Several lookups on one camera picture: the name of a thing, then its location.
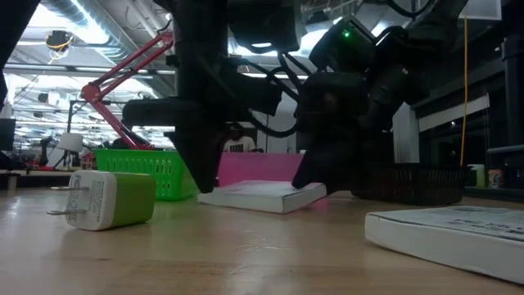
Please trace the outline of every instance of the yellow cable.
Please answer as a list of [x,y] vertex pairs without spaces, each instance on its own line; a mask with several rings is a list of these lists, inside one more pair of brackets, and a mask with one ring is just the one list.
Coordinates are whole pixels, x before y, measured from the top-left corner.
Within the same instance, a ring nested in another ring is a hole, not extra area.
[[51,58],[51,60],[47,63],[48,65],[51,65],[55,60],[57,59],[60,59],[61,56],[58,54],[59,52],[62,52],[62,50],[64,50],[64,48],[60,48],[60,50],[58,52],[55,52],[55,56]]
[[468,16],[464,16],[464,118],[462,123],[462,147],[460,167],[464,167],[464,146],[466,144],[466,119],[468,116]]
[[71,36],[71,38],[69,38],[69,40],[67,40],[67,42],[65,42],[63,44],[60,44],[60,45],[49,45],[49,44],[47,44],[47,39],[49,39],[49,36],[47,36],[46,37],[46,45],[47,45],[48,48],[63,48],[65,46],[71,44],[71,42],[73,41],[73,37],[74,37],[74,35]]

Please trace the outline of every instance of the computer monitor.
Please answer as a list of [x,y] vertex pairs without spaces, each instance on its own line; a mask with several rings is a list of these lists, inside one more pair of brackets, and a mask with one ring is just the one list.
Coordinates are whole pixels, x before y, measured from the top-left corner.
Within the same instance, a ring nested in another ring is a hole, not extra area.
[[0,119],[0,151],[13,150],[15,127],[15,119]]

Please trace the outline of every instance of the white lamp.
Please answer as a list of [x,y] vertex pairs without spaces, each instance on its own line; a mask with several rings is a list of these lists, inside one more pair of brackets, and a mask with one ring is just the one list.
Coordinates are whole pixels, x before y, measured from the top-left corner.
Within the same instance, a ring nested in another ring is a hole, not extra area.
[[60,148],[68,152],[82,152],[83,142],[84,137],[80,134],[64,133],[61,136],[60,142],[56,148]]

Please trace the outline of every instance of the wall charger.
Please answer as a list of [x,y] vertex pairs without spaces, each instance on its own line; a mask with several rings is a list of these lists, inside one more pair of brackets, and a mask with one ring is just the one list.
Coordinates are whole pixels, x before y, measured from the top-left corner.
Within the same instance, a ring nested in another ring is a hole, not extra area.
[[104,230],[143,223],[153,216],[156,181],[150,175],[81,170],[72,174],[65,210],[48,211],[64,216],[76,228]]

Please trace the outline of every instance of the charger prong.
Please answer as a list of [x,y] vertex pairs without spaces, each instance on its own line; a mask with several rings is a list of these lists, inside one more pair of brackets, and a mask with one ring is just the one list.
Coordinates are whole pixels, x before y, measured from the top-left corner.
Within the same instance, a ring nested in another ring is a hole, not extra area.
[[87,211],[84,209],[51,210],[47,212],[47,214],[50,216],[62,216],[62,215],[85,214],[85,213],[87,213]]
[[70,187],[53,187],[52,190],[58,191],[58,192],[71,192],[71,191],[88,191],[88,187],[80,187],[80,188],[70,188]]

